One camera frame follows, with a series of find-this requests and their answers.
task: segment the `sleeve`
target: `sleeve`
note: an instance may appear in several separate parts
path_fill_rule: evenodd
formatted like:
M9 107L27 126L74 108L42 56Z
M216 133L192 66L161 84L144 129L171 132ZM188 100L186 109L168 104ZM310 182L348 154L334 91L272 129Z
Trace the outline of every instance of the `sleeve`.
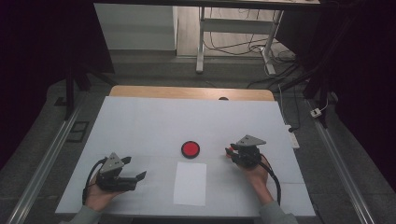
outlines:
M82 205L79 212L73 217L70 222L61 222L60 224L92 224L99 221L102 213L96 212L91 208Z
M297 224L293 214L285 214L276 201L260 208L260 216L264 224Z

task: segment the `wire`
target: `wire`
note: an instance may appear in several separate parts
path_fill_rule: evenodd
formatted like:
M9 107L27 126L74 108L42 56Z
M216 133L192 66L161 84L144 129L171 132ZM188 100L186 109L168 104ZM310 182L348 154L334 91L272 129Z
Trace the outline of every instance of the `wire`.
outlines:
M205 41L204 41L204 45L205 45L205 47L206 47L207 49L213 49L213 48L210 48L210 47L206 44ZM248 54L248 53L252 52L254 49L255 49L255 48L250 49L249 51L246 51L246 52L241 52L241 53L232 53L232 52L229 52L229 51L226 51L226 50L223 50L223 49L217 49L217 48L214 48L213 50L221 51L221 52L228 53L228 54L231 54L231 55L243 55L243 54Z
M285 123L285 124L287 124L286 123L286 121L285 121L285 117L284 117L284 114L283 114L283 101L282 101L282 90L280 89L280 85L279 84L277 84L277 86L279 87L279 94L280 94L280 108L281 108L281 113L282 113L282 119L283 119L283 122Z
M259 15L260 15L260 10L257 11L256 21L259 19ZM253 36L254 36L254 34L251 35L250 43L247 45L248 48L250 48L250 44L251 44L251 41L253 40Z
M275 175L275 173L274 173L274 171L273 171L273 169L272 169L272 167L271 167L271 164L268 162L267 158L265 158L264 155L260 154L260 155L262 155L262 157L264 157L264 159L268 162L268 165L269 165L269 166L265 165L265 164L262 163L261 161L256 160L254 157L250 156L250 155L247 154L247 153L244 153L244 155L246 155L246 156L247 156L249 159L251 159L252 161L258 163L262 168L264 168L264 170L265 170L266 172L268 172L268 175L270 175L270 176L274 179L274 182L275 182L275 184L276 184L276 200L277 200L277 203L280 205L281 188L280 188L279 180L277 179L277 177L276 177L276 175Z
M214 87L214 88L217 88L217 86L216 86L215 84L213 84L213 83L211 83L211 82L209 82L209 81L205 81L205 83L206 83L206 84L209 84L210 86L212 86L212 87Z
M293 66L294 66L294 64L292 64L291 66L289 66L288 68L286 68L283 72L279 73L278 77L269 77L269 78L265 78L265 79L258 80L258 81L252 81L252 82L250 82L249 84L247 84L247 89L249 89L250 86L252 86L253 84L262 83L262 82L265 82L265 81L269 81L269 80L278 78L278 80L276 80L275 82L271 83L271 84L267 87L267 89L269 89L272 85L274 85L274 84L277 83L278 81L282 80L283 78L289 76L295 69L297 69L297 68L295 68L295 69L292 69L290 72L288 72L288 70L291 69Z
M267 39L264 38L264 39L259 39L259 40L253 40L251 43L260 42L260 41L264 41L264 40L267 40ZM234 45L223 46L223 47L215 47L215 46L213 46L213 47L214 47L215 49L228 49L228 48L232 48L232 47L236 47L236 46L246 45L246 44L248 44L248 43L249 43L249 41L243 42L243 43L240 43L240 44L234 44Z
M90 181L91 181L91 176L93 174L93 171L95 171L96 167L100 164L104 164L107 161L107 157L105 157L102 160L99 160L91 169L90 174L88 175L87 178L87 182L85 183L85 188L82 191L82 204L84 205L85 202L87 201L87 197L88 197L88 188L92 185L90 185Z
M295 63L296 59L295 57L287 57L287 58L281 58L280 54L285 53L285 52L292 52L289 49L280 51L277 56L274 55L274 52L270 49L270 57L276 62L276 63Z
M329 98L326 98L326 105L322 109L320 109L320 111L326 109L327 105L329 105Z
M297 96L296 96L296 86L294 86L293 88L293 94L294 94L294 103L296 104L296 108L297 108L297 120L298 120L298 126L297 128L292 128L293 131L299 129L301 127L301 121L300 121L300 108L298 107L298 103L297 103Z
M244 12L249 12L249 11L250 11L250 9L244 9L244 11L241 11L241 9L242 9L242 8L238 8L238 12L239 12L239 13L244 13Z

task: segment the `metal rail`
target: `metal rail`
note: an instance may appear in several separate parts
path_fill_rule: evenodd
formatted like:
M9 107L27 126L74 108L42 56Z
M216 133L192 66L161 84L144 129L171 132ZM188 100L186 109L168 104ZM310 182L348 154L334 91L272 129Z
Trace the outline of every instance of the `metal rail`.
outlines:
M311 104L309 104L308 101L305 102L307 103L310 110L314 109L313 106L311 106ZM314 122L318 129L318 133L329 152L335 170L337 171L341 181L344 184L346 193L349 195L350 200L353 206L355 207L356 214L361 220L361 223L375 224L374 218L371 215L369 207L367 206L366 201L364 201L361 195L361 191L359 190L358 186L356 186L355 181L353 180L350 172L348 171L347 166L337 149L337 146L332 140L332 136L330 135L329 130L324 129L319 120L315 119Z
M79 111L81 110L81 106L87 98L87 94L88 93L84 92L78 95L77 105L74 112L71 114L69 120L64 121L55 138L52 140L49 149L35 170L35 174L24 190L20 200L14 208L14 211L11 213L11 216L8 218L7 224L21 224L26 219L33 203L35 202L38 192L41 190L41 187L50 173L53 163L55 163L55 160L64 145L64 141L70 132Z

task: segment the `paper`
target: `paper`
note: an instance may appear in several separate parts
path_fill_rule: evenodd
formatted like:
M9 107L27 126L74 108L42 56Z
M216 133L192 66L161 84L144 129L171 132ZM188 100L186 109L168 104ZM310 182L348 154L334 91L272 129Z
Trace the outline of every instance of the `paper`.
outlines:
M205 206L206 164L178 162L174 203Z

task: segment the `wall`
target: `wall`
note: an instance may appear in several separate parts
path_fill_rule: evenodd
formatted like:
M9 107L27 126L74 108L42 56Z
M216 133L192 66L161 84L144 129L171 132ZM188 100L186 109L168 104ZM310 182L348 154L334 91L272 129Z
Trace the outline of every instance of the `wall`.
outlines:
M176 7L94 5L109 49L176 49Z

